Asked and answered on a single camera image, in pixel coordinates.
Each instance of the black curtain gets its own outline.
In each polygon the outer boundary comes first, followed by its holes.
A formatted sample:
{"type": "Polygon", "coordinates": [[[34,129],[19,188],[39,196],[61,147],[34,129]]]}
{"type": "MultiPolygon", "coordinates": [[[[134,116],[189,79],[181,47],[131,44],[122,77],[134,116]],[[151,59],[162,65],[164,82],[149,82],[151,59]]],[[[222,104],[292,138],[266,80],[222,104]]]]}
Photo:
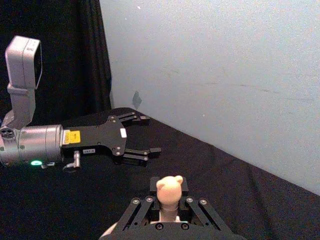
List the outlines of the black curtain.
{"type": "Polygon", "coordinates": [[[42,44],[43,74],[32,125],[111,109],[111,72],[98,0],[7,1],[1,8],[1,119],[11,109],[5,49],[15,35],[42,44]]]}

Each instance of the black fabric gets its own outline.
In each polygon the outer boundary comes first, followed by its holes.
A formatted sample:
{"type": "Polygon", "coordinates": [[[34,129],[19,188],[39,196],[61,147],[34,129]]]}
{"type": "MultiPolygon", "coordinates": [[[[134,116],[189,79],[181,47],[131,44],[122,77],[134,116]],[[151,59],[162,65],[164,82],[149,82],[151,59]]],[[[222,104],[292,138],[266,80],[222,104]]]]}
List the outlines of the black fabric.
{"type": "MultiPolygon", "coordinates": [[[[64,126],[101,124],[107,116],[83,116],[64,126]]],[[[161,147],[160,158],[144,168],[88,156],[81,173],[71,176],[62,166],[3,169],[0,239],[98,239],[133,197],[149,194],[152,176],[168,175],[186,177],[189,194],[208,198],[231,230],[247,239],[320,239],[319,196],[156,120],[129,126],[127,135],[128,148],[161,147]]]]}
{"type": "Polygon", "coordinates": [[[5,50],[15,35],[42,44],[43,74],[33,125],[111,109],[99,0],[7,1],[0,12],[0,119],[11,110],[5,50]]]}

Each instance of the bolt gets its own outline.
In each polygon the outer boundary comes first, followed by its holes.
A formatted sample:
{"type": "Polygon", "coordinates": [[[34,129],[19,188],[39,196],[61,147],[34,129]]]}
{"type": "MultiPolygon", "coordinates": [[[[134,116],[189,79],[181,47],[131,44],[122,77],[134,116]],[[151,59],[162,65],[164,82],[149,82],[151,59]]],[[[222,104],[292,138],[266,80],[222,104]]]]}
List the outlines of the bolt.
{"type": "Polygon", "coordinates": [[[188,230],[188,229],[189,229],[189,225],[186,224],[186,223],[182,223],[182,224],[181,224],[181,228],[182,228],[183,230],[188,230]]]}
{"type": "Polygon", "coordinates": [[[163,229],[164,228],[164,225],[162,224],[162,223],[157,223],[156,225],[155,225],[155,229],[157,229],[157,230],[161,230],[161,229],[163,229]]]}
{"type": "Polygon", "coordinates": [[[153,197],[151,197],[151,196],[149,196],[149,197],[146,198],[146,201],[147,201],[148,203],[151,203],[153,200],[154,200],[154,199],[153,199],[153,197]]]}
{"type": "Polygon", "coordinates": [[[140,203],[140,200],[139,200],[138,198],[134,198],[134,199],[132,200],[132,203],[133,203],[133,204],[138,204],[138,203],[140,203]]]}
{"type": "Polygon", "coordinates": [[[192,197],[187,197],[187,198],[186,198],[186,201],[187,201],[188,203],[192,203],[192,202],[194,201],[194,199],[193,199],[192,197]]]}
{"type": "Polygon", "coordinates": [[[207,202],[207,200],[205,200],[205,199],[201,199],[201,200],[200,200],[200,203],[201,203],[202,205],[206,205],[208,202],[207,202]]]}

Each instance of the yellow label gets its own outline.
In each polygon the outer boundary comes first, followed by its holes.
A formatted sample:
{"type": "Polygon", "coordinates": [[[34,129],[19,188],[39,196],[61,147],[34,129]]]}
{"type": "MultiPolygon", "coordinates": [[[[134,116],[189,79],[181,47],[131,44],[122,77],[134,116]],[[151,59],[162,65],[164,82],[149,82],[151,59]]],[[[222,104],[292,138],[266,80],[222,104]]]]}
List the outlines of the yellow label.
{"type": "Polygon", "coordinates": [[[80,131],[64,131],[63,144],[78,144],[81,142],[80,131]]]}

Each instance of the small bear toy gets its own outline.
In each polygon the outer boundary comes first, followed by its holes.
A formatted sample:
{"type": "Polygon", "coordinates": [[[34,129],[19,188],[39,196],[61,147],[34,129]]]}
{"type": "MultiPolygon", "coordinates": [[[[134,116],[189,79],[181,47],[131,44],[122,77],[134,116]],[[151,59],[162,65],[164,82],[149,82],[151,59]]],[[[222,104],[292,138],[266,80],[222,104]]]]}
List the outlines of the small bear toy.
{"type": "Polygon", "coordinates": [[[182,196],[181,184],[183,177],[166,176],[156,182],[156,196],[161,203],[160,205],[160,221],[161,222],[175,222],[179,200],[182,196]]]}

